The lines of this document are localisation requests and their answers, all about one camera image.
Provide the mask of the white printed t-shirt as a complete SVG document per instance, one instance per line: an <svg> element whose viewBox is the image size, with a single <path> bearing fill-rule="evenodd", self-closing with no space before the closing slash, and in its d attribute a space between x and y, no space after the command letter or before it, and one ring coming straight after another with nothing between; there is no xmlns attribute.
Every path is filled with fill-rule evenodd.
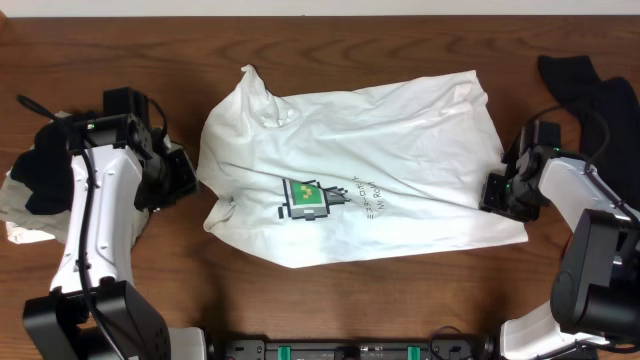
<svg viewBox="0 0 640 360"><path fill-rule="evenodd" d="M242 74L201 133L218 239L288 268L527 240L479 207L503 147L474 71L286 97Z"/></svg>

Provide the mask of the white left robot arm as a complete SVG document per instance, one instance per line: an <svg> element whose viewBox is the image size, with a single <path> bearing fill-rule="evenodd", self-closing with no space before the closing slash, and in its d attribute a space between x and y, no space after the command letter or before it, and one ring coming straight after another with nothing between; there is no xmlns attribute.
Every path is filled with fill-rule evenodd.
<svg viewBox="0 0 640 360"><path fill-rule="evenodd" d="M67 120L74 192L64 256L23 324L45 359L204 359L198 327L171 328L136 290L147 215L198 189L184 149L132 113Z"/></svg>

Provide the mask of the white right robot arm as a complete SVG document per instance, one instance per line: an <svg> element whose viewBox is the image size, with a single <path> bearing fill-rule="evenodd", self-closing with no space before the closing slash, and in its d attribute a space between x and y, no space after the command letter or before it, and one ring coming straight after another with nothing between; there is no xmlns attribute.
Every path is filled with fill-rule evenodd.
<svg viewBox="0 0 640 360"><path fill-rule="evenodd" d="M531 145L502 157L481 210L527 223L554 206L572 232L549 299L506 321L498 359L585 359L590 350L639 350L639 214L606 185L590 160Z"/></svg>

